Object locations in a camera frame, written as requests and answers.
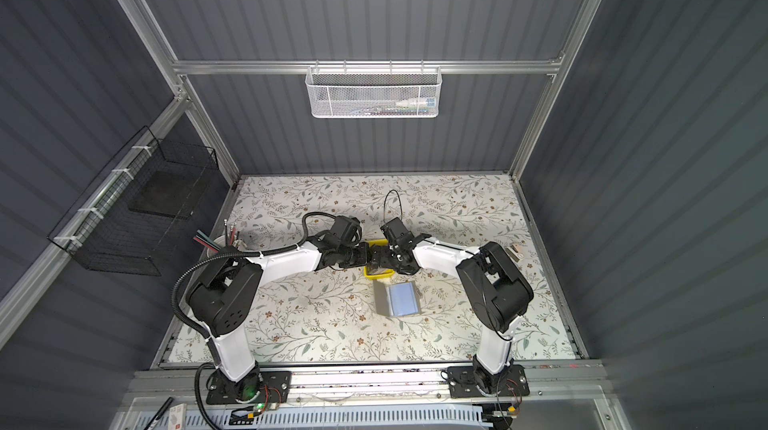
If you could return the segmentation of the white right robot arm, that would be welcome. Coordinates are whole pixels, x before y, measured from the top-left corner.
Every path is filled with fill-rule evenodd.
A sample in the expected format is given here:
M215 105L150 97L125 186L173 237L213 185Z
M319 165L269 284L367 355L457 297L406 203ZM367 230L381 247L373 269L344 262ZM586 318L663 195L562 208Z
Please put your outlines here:
M476 373L499 377L511 365L514 332L534 299L532 286L507 251L496 242L464 247L415 235L401 219L381 227L387 243L367 246L367 263L402 275L434 270L457 278L470 308L483 325L473 357Z

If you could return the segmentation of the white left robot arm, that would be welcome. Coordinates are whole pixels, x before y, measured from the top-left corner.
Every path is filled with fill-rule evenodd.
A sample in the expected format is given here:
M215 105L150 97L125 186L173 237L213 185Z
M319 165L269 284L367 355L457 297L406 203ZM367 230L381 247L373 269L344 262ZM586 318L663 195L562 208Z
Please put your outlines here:
M232 383L258 373L249 349L245 320L259 286L297 273L367 263L362 223L355 217L313 211L302 216L299 242L266 251L230 245L194 264L171 293L176 318L203 337L214 368Z

